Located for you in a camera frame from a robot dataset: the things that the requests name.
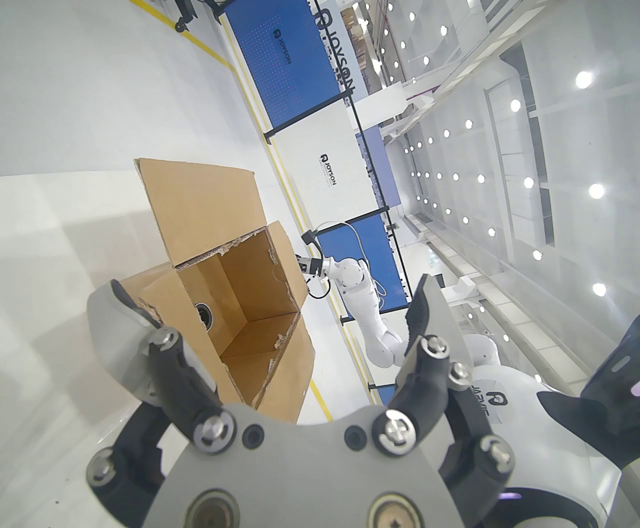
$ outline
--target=box flap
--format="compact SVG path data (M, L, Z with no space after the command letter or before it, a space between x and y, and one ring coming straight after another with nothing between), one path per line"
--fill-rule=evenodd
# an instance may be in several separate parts
M181 332L218 385L222 402L240 402L240 396L229 379L227 368L222 364L216 349L211 344L207 330L176 270L170 269L159 276L140 291L138 296L144 306L151 308L159 315L163 324L177 328Z
M287 236L287 233L280 222L270 223L268 230L271 242L278 254L278 260L280 261L286 280L291 288L293 298L296 300L298 308L302 308L302 304L307 298L308 288L307 283L305 282L305 277L300 271L300 266L298 265L296 254L293 251L291 240Z
M266 225L248 170L157 159L135 163L174 266Z
M258 411L283 422L297 422L311 382L315 356L307 327L300 316Z

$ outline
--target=cardboard box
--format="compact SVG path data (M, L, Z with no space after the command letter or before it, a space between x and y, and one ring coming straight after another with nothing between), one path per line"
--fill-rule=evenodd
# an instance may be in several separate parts
M136 160L169 262L122 281L189 342L223 403L296 422L314 349L300 308L307 285L279 222L266 225L253 173ZM206 330L195 304L213 314Z

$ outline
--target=round ceiling light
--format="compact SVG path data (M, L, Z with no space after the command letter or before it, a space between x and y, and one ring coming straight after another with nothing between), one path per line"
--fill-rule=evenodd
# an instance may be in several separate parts
M599 200L604 196L604 193L605 193L604 187L599 183L594 183L591 187L589 187L589 196L591 198L595 198L596 200Z
M575 85L581 90L589 88L593 82L593 74L591 72L580 72L575 76Z
M607 293L607 287L602 282L597 282L596 284L594 284L592 286L592 289L598 297L604 297Z

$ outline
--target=cable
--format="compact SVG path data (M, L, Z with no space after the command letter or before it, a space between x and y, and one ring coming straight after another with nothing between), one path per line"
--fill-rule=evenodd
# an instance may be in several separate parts
M310 280L311 280L311 278L308 278L308 279L307 279L307 290L309 291L309 295L310 295L311 297L313 297L314 299L324 299L327 295L329 295L329 292L331 291L331 281L328 281L328 282L329 282L329 289L328 289L326 292L324 292L324 295L323 295L322 297L316 297L315 295L313 295L313 294L311 293L311 290L309 289L309 286L308 286L308 285L309 285L309 281L310 281Z

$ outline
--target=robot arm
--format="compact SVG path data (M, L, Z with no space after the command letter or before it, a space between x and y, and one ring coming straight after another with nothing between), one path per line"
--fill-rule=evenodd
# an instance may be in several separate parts
M311 259L297 255L297 258L302 273L334 280L347 310L362 331L369 360L381 368L401 366L407 343L382 321L378 293L367 263L355 259L336 261L333 257Z

